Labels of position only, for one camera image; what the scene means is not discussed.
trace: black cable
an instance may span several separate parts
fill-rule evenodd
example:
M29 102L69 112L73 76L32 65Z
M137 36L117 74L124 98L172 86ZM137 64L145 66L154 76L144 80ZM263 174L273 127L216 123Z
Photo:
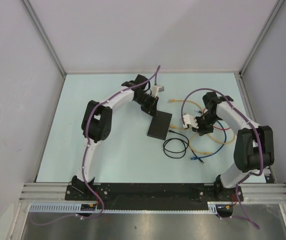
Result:
M148 84L147 85L147 89L143 90L144 93L146 93L148 90L151 90L151 83L150 83L150 81L148 81L147 84Z
M184 136L183 134L178 133L178 132L176 132L176 131L173 131L173 130L168 130L168 132L169 132L169 133L173 133L173 134L180 135L180 136L182 136L183 138L185 138L187 141L184 141L183 139L178 138L178 137L172 137L172 138L169 138L169 139L165 140L165 142L163 142L163 152L164 152L164 154L165 154L166 156L168 156L168 157L171 158L171 159L181 159L181 158L183 158L183 157L187 154L187 149L189 148L189 149L192 151L192 153L194 154L194 156L195 156L196 158L198 158L198 160L199 160L202 164L205 164L205 163L203 162L203 160L202 160L201 158L199 158L199 157L195 154L195 152L190 148L190 141L189 141L189 139L188 139L186 136ZM173 140L180 141L180 142L183 144L184 149L183 149L182 151L171 151L171 150L168 150L168 149L166 148L166 146L167 146L167 144L168 144L170 141L173 141ZM183 153L183 155L182 155L182 156L171 156L171 155L169 155L167 152L168 152L168 153L172 153L172 154L181 154L181 153Z
M149 91L149 93L147 93L147 94L152 95L152 90L151 90L151 89L147 89L146 92L147 92L147 91Z

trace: light blue table surface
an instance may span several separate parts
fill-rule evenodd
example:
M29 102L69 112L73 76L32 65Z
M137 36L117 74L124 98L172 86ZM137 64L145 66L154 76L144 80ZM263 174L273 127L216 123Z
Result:
M119 90L125 81L134 80L136 74L87 74L67 75L41 161L37 182L70 182L77 173L85 149L81 123L90 100L102 101ZM157 82L165 87L159 94L157 109L172 113L171 124L180 126L182 103L169 103L169 99L184 99L198 88L213 88L234 99L245 112L240 92L232 73L160 73ZM197 92L189 100L203 106L205 91ZM187 103L185 113L197 116L197 107ZM213 183L234 162L235 142L223 147L216 155L204 158L206 166L190 150L182 159L171 159L162 150L163 141L147 136L152 117L141 111L132 101L113 114L109 137L98 149L98 170L95 182L101 183ZM191 137L190 130L179 130ZM212 135L224 140L224 133L215 130ZM177 137L168 133L168 138ZM228 141L233 138L227 131ZM199 151L215 152L220 144L208 136L196 136L192 142ZM182 149L181 142L171 142L169 149ZM249 183L265 183L264 176L251 176Z

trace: white panel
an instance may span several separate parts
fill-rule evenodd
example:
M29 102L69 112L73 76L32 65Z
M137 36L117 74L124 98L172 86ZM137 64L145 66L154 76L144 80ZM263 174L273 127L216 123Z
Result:
M62 84L20 1L0 0L0 213L33 180Z
M245 73L255 114L274 132L274 171L286 182L286 1Z
M277 0L31 0L65 71L239 71Z

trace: yellow cable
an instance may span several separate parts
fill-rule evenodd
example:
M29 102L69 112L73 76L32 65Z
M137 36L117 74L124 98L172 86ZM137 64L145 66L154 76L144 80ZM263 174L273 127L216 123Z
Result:
M191 150L197 154L203 154L203 155L210 155L212 154L213 152L208 152L208 151L197 151L195 150L192 146L191 146L191 142L192 140L194 139L194 137L198 135L197 133L193 134L193 136L191 136L191 138L188 140L189 141L189 147L191 148Z
M169 99L169 100L168 100L169 103L183 102L183 101L184 101L184 100L177 100L177 99ZM199 108L201 111L203 111L203 108L202 108L201 105L198 104L197 102L195 102L195 101L190 101L190 100L187 100L186 102L198 106L198 108Z
M218 144L224 144L224 145L227 145L227 144L231 144L234 142L235 140L235 134L233 133L233 139L231 141L227 141L227 142L223 142L223 141L220 141L220 140L217 140L215 139L213 136L211 136L210 134L206 134L210 139L212 139L214 142L218 143Z
M188 128L185 129L185 128L183 128L183 127L178 127L178 126L174 126L174 125L170 125L169 128L170 128L170 129L178 129L178 130L188 130Z
M174 103L174 102L183 102L184 100L177 100L177 99L169 99L168 102L169 103ZM199 105L197 102L195 101L191 101L191 100L187 100L186 102L188 103L191 103L191 104L194 104L196 106L198 106L198 108L203 111L203 108L201 107L201 105ZM183 127L178 127L178 126L174 126L174 125L170 125L169 126L171 129L178 129L178 130L187 130L189 128L183 128ZM198 151L196 149L194 149L192 146L191 146L191 142L192 140L194 139L194 137L198 135L197 133L195 133L190 139L189 139L189 147L192 149L193 152L197 153L197 154L203 154L203 155L210 155L212 154L212 152L207 152L207 151ZM231 141L227 141L227 142L223 142L223 141L220 141L220 140L217 140L216 138L214 138L213 136L211 136L210 134L206 134L210 139L212 139L214 142L218 143L218 144L223 144L223 145L228 145L228 144L231 144L235 141L235 137L236 135L233 134L233 139Z

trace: metal floor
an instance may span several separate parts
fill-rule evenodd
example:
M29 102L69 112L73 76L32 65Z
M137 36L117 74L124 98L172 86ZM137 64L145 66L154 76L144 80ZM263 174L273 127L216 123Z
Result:
M23 240L286 240L280 207L246 205L260 230L240 219L219 220L212 214L103 214L80 220L71 217L47 226L29 220ZM66 213L29 213L37 223L46 223ZM239 206L233 215L243 216Z

